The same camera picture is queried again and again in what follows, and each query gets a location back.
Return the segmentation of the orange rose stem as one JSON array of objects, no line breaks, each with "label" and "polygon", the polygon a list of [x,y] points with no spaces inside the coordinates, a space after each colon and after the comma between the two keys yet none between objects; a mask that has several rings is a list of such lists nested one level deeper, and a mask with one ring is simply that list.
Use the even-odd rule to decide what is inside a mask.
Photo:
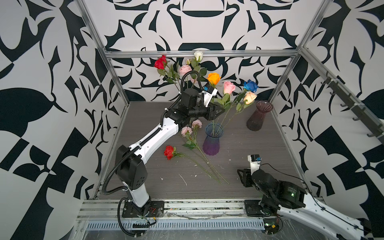
[{"label": "orange rose stem", "polygon": [[221,80],[221,76],[218,73],[210,73],[208,75],[208,82],[210,86],[213,88],[213,95],[217,93],[217,84]]}]

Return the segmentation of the clear glass vase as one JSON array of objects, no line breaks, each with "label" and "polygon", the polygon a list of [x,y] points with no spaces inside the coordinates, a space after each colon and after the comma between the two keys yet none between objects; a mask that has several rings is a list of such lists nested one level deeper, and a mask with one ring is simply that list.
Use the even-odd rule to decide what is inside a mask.
[{"label": "clear glass vase", "polygon": [[181,89],[180,91],[180,97],[181,98],[184,98],[184,97],[187,97],[187,90],[185,88]]}]

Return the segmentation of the purple blue glass vase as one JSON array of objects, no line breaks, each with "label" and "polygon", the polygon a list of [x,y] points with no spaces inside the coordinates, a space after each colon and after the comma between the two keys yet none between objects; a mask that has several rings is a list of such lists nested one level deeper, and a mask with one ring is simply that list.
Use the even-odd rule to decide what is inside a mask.
[{"label": "purple blue glass vase", "polygon": [[205,128],[206,138],[203,143],[203,152],[209,156],[215,156],[220,151],[220,138],[224,129],[220,124],[210,123]]}]

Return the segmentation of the small pink carnation stem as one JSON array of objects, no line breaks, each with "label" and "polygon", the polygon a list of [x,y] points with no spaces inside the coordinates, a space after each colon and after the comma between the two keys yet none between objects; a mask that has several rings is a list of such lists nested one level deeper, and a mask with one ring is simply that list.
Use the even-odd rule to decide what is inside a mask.
[{"label": "small pink carnation stem", "polygon": [[192,121],[190,126],[183,127],[181,130],[181,135],[183,138],[186,139],[183,146],[187,149],[190,149],[191,151],[197,150],[197,155],[207,164],[209,170],[202,166],[201,168],[207,173],[210,178],[215,179],[220,184],[222,183],[222,180],[224,180],[225,183],[229,184],[229,182],[214,167],[214,165],[211,163],[211,161],[203,151],[202,147],[198,143],[198,132],[200,129],[202,129],[202,127],[203,123],[200,120],[194,120]]}]

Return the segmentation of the peach rose stem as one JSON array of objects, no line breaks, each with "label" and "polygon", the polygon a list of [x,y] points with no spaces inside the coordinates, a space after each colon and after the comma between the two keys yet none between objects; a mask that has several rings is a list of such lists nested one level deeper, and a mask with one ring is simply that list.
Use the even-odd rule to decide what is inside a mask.
[{"label": "peach rose stem", "polygon": [[225,105],[225,116],[221,122],[223,129],[231,122],[234,116],[242,113],[247,107],[251,106],[257,98],[257,94],[249,90],[243,90],[232,102]]}]

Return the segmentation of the smoky pink glass vase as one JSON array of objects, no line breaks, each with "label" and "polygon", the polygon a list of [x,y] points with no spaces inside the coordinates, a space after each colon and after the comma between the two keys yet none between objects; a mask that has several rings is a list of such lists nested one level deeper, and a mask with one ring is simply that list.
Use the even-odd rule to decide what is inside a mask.
[{"label": "smoky pink glass vase", "polygon": [[247,128],[251,131],[259,131],[264,123],[266,115],[271,112],[273,105],[268,101],[258,101],[256,110],[247,121]]}]

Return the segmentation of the blue rose stem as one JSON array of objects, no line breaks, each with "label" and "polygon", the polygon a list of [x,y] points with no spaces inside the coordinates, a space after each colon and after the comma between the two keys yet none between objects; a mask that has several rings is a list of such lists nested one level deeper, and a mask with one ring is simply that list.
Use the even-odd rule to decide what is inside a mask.
[{"label": "blue rose stem", "polygon": [[248,80],[247,82],[244,82],[243,89],[242,89],[239,93],[241,93],[243,90],[249,90],[249,91],[251,91],[251,92],[256,93],[257,90],[258,90],[258,88],[259,88],[259,86],[258,86],[255,82],[253,82],[253,81],[251,81],[251,80]]}]

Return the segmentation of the pink peony flower stem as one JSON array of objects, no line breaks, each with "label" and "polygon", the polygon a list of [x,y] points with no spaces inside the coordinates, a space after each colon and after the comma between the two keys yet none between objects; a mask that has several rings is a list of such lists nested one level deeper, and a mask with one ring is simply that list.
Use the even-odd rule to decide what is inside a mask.
[{"label": "pink peony flower stem", "polygon": [[[182,68],[182,73],[185,74],[183,77],[182,77],[182,80],[181,80],[181,83],[183,84],[183,88],[187,89],[189,87],[191,87],[191,82],[190,80],[188,79],[188,76],[190,74],[196,74],[199,78],[199,73],[198,72],[195,72],[195,71],[192,71],[191,67],[189,67],[187,65],[187,62],[185,65],[181,66]],[[196,87],[199,87],[201,88],[201,81],[198,79],[197,82],[195,83],[195,86]]]}]

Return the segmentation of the white rose stem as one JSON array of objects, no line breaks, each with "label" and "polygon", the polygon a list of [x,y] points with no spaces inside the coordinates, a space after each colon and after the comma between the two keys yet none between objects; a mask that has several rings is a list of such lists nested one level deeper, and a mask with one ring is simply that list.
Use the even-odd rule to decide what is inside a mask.
[{"label": "white rose stem", "polygon": [[193,88],[195,86],[195,83],[197,80],[201,80],[205,77],[207,74],[207,69],[202,67],[202,61],[204,58],[204,53],[202,51],[195,51],[194,52],[194,58],[187,60],[187,65],[191,67],[192,71],[199,73],[199,78],[196,74],[190,74],[188,76],[188,79],[191,82],[191,87]]}]

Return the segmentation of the red rose stem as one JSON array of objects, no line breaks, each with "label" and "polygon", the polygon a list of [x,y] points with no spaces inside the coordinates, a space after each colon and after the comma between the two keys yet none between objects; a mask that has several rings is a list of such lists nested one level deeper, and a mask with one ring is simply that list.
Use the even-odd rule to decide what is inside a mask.
[{"label": "red rose stem", "polygon": [[155,61],[154,67],[160,76],[164,77],[168,83],[176,86],[177,90],[181,92],[183,84],[181,83],[182,77],[185,75],[182,73],[182,68],[178,70],[170,64],[165,55],[162,55]]}]

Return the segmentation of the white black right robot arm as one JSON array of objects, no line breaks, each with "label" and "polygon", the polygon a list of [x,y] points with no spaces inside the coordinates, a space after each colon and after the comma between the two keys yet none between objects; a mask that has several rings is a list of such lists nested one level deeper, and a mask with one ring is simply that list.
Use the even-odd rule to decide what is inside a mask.
[{"label": "white black right robot arm", "polygon": [[249,217],[287,217],[330,240],[366,240],[371,234],[368,220],[348,217],[294,183],[278,181],[261,169],[243,169],[237,173],[244,187],[254,187],[263,195],[261,200],[245,201]]}]

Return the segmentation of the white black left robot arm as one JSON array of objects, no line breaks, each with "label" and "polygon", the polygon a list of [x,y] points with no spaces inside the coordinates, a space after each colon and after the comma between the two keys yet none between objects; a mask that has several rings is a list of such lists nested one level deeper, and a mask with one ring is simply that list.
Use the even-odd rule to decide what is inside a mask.
[{"label": "white black left robot arm", "polygon": [[116,155],[115,173],[123,183],[123,191],[130,193],[135,208],[145,214],[151,202],[146,190],[148,177],[146,163],[153,153],[169,138],[189,126],[191,120],[204,118],[208,121],[216,119],[224,112],[224,108],[213,103],[212,99],[218,90],[211,86],[186,89],[178,99],[166,108],[161,121],[152,131],[128,148],[121,146]]}]

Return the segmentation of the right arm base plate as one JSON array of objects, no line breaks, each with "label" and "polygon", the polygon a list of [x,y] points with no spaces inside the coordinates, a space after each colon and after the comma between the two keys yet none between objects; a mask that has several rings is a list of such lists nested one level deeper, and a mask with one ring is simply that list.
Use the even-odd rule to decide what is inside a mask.
[{"label": "right arm base plate", "polygon": [[244,205],[246,214],[249,217],[277,216],[278,210],[281,209],[278,204],[271,202],[269,199],[245,200]]}]

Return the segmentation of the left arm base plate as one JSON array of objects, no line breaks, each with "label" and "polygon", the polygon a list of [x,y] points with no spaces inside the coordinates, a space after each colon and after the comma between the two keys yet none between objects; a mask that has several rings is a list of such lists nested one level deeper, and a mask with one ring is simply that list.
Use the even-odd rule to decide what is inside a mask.
[{"label": "left arm base plate", "polygon": [[135,218],[139,216],[157,217],[164,212],[164,201],[149,201],[143,207],[137,207],[132,202],[125,202],[123,207],[123,218]]}]

